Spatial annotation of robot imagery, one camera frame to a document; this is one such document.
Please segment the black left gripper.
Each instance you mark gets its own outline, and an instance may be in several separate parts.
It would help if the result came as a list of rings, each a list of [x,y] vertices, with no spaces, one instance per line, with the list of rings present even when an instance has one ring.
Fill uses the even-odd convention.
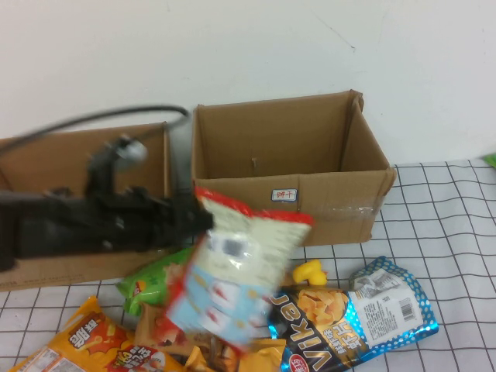
[[[185,239],[210,230],[213,214],[196,205],[191,195],[153,197],[144,188],[94,198],[102,221],[98,224],[107,251],[135,250],[181,245]]]

